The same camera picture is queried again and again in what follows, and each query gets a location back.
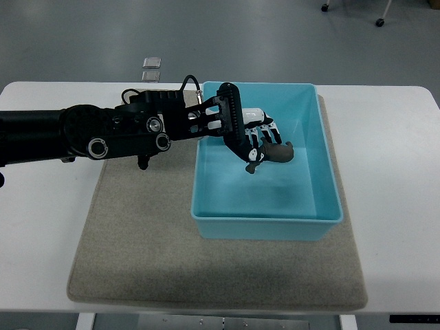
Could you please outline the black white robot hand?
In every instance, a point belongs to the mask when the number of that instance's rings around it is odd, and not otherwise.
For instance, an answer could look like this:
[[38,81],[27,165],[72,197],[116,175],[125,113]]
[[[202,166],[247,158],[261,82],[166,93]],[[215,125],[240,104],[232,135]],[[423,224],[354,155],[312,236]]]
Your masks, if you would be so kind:
[[184,133],[194,137],[221,136],[224,144],[240,159],[260,164],[269,144],[281,144],[276,122],[263,110],[242,109],[239,89],[224,82],[214,97],[184,111]]

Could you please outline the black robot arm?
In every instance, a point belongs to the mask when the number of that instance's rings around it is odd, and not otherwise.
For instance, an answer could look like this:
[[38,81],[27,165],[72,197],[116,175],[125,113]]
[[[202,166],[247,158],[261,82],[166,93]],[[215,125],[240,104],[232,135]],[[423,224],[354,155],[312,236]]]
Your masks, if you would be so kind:
[[149,160],[183,138],[186,116],[184,87],[178,90],[138,91],[113,109],[77,104],[61,110],[2,111],[1,166],[77,157],[107,160],[137,157],[146,170]]

